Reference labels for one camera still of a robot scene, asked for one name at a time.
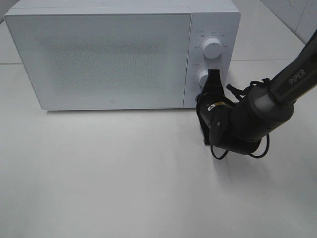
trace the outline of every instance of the timer dial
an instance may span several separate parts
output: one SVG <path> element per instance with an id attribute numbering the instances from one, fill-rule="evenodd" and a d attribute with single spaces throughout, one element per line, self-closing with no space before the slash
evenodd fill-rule
<path id="1" fill-rule="evenodd" d="M 203 42 L 202 48 L 206 58 L 214 59 L 221 55 L 223 43 L 217 37 L 210 37 Z"/>

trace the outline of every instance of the black robotic arm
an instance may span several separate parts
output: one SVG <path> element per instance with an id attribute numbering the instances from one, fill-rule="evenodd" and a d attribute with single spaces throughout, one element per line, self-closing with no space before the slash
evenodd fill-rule
<path id="1" fill-rule="evenodd" d="M 317 30 L 298 57 L 272 80 L 252 81 L 245 90 L 228 84 L 238 103 L 225 97 L 218 69 L 209 69 L 208 79 L 197 96 L 196 111 L 204 142 L 212 147 L 254 158 L 266 155 L 269 133 L 288 121 L 296 100 L 317 85 Z M 257 150 L 266 136 L 267 147 L 261 156 Z"/>

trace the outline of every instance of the white wall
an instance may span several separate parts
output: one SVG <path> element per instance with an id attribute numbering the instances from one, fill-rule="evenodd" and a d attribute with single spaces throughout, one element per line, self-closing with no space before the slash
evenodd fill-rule
<path id="1" fill-rule="evenodd" d="M 19 0 L 0 0 L 0 22 L 3 21 L 3 15 Z"/>
<path id="2" fill-rule="evenodd" d="M 317 29 L 317 0 L 261 0 L 304 43 Z"/>

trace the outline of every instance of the microwave control panel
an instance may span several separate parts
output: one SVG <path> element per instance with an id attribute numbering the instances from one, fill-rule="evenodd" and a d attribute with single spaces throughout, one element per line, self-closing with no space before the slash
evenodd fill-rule
<path id="1" fill-rule="evenodd" d="M 206 82 L 208 69 L 220 69 L 225 84 L 239 21 L 239 12 L 192 13 L 185 108 L 196 106 L 195 98 Z"/>

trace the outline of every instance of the microwave door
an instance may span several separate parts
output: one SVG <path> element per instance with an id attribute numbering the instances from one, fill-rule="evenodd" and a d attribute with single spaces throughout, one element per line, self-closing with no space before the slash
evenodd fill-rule
<path id="1" fill-rule="evenodd" d="M 183 107 L 189 13 L 6 21 L 45 110 Z"/>

